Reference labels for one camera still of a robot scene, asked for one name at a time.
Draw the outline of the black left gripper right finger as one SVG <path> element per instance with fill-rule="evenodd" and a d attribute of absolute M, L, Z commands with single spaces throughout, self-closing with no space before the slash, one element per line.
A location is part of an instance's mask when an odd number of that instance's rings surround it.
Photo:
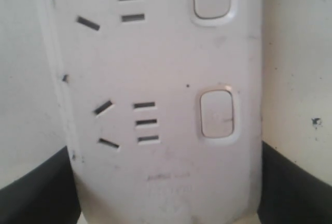
<path fill-rule="evenodd" d="M 261 223 L 331 223 L 331 186 L 262 142 Z"/>

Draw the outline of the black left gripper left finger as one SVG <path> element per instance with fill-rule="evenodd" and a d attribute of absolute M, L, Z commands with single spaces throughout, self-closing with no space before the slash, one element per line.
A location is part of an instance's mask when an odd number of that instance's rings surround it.
<path fill-rule="evenodd" d="M 77 223 L 80 214 L 67 147 L 1 189 L 1 223 Z"/>

